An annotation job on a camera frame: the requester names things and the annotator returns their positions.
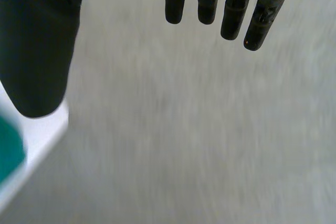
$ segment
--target green object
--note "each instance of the green object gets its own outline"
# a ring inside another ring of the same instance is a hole
[[[19,132],[0,116],[0,184],[25,159]]]

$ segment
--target green cloth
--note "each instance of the green cloth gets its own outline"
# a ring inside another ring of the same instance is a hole
[[[25,152],[20,134],[0,116],[0,184],[24,159]]]

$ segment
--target concrete floor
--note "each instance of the concrete floor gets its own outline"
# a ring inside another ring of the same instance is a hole
[[[224,1],[85,0],[70,129],[0,223],[336,223],[336,0],[287,0],[257,52]]]

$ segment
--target gray floor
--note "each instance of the gray floor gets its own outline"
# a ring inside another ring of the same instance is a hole
[[[336,0],[287,0],[257,52],[224,1],[86,0],[70,129],[0,223],[336,223]]]

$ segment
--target black rubber fingertip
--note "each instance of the black rubber fingertip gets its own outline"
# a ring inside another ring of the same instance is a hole
[[[245,16],[245,9],[232,10],[225,6],[224,17],[220,35],[227,40],[235,40],[238,37],[241,24]]]
[[[271,26],[272,23],[258,24],[252,19],[244,39],[244,47],[250,51],[257,51],[264,43]]]
[[[184,0],[166,0],[166,20],[171,24],[178,24],[183,16]]]
[[[198,20],[204,25],[210,25],[215,20],[215,9],[198,6]]]

